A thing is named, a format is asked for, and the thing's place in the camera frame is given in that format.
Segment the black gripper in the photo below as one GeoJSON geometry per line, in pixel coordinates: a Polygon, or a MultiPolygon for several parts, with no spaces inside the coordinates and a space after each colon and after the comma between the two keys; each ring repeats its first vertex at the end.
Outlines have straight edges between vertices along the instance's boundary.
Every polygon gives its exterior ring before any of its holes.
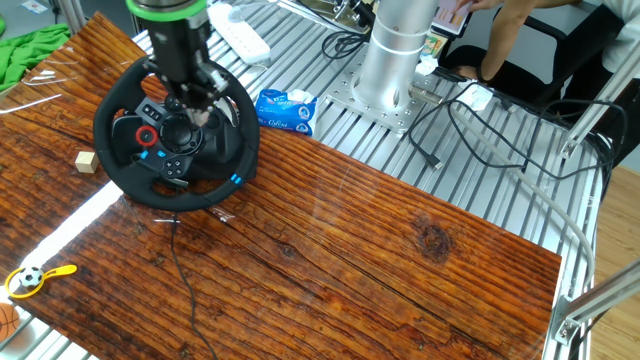
{"type": "Polygon", "coordinates": [[[202,69],[211,36],[209,19],[148,22],[154,63],[163,85],[173,98],[172,108],[185,110],[195,126],[209,120],[214,103],[229,87],[230,73],[224,69],[202,69]]]}

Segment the bare person hand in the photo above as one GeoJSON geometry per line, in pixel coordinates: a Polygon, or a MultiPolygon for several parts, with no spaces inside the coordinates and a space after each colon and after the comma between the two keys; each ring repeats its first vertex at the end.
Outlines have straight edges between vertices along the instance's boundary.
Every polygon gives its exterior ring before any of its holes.
{"type": "Polygon", "coordinates": [[[468,12],[492,9],[503,3],[503,0],[457,0],[454,11],[467,8],[468,12]]]}
{"type": "Polygon", "coordinates": [[[482,75],[482,68],[480,66],[459,66],[455,69],[455,72],[465,78],[485,82],[485,79],[482,75]]]}

